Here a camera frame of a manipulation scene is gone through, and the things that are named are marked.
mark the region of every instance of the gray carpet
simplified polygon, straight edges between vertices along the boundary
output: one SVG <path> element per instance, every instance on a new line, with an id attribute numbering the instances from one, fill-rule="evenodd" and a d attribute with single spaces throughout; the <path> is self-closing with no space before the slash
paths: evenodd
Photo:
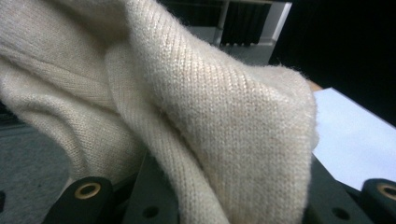
<path id="1" fill-rule="evenodd" d="M 0 190 L 6 194 L 1 224 L 41 223 L 68 177 L 67 158 L 56 143 L 33 129 L 21 132 L 0 130 Z"/>

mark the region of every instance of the white surface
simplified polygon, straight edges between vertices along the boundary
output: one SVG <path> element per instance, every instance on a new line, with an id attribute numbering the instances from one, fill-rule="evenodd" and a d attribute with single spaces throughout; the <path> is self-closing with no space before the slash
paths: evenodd
<path id="1" fill-rule="evenodd" d="M 354 189 L 370 178 L 396 181 L 396 129 L 334 89 L 315 97 L 314 154 L 332 176 Z"/>

